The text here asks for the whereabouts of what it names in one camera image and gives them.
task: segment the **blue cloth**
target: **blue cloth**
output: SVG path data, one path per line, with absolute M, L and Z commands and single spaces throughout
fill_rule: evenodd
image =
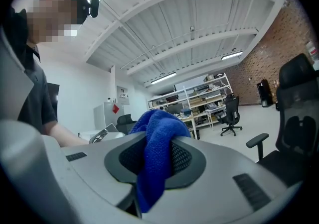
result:
M 147 213 L 164 192 L 165 179 L 171 176 L 169 142 L 172 137 L 190 137 L 186 125 L 162 110 L 144 113 L 130 134 L 146 131 L 145 165 L 138 174 L 137 194 L 142 213 Z

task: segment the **black office chair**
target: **black office chair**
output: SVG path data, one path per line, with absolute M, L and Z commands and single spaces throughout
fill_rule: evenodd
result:
M 135 125 L 136 121 L 133 121 L 130 114 L 122 115 L 118 117 L 116 129 L 119 132 L 128 134 L 132 127 Z
M 288 187 L 302 181 L 317 151 L 319 127 L 319 90 L 315 71 L 304 54 L 300 54 L 279 72 L 280 86 L 277 100 L 280 111 L 280 129 L 276 148 L 263 157 L 260 134 L 246 143 L 257 146 L 259 162 L 274 173 Z
M 239 122 L 240 115 L 238 112 L 238 105 L 239 105 L 239 96 L 235 96 L 234 94 L 229 94 L 226 97 L 226 116 L 221 117 L 222 113 L 217 113 L 217 120 L 221 124 L 228 124 L 228 127 L 223 127 L 221 130 L 223 131 L 220 136 L 223 136 L 223 133 L 231 130 L 234 133 L 234 136 L 236 136 L 236 133 L 234 131 L 234 128 L 240 128 L 240 130 L 243 129 L 241 126 L 234 126 Z

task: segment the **man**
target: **man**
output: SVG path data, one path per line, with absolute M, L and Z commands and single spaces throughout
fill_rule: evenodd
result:
M 46 76 L 34 60 L 40 61 L 36 45 L 51 41 L 61 35 L 65 25 L 82 24 L 87 15 L 87 0 L 40 0 L 33 12 L 23 9 L 8 11 L 3 28 L 16 56 L 25 68 L 25 73 L 34 86 L 29 93 L 18 120 L 34 126 L 40 133 L 54 137 L 61 147 L 87 144 L 56 121 L 50 101 Z

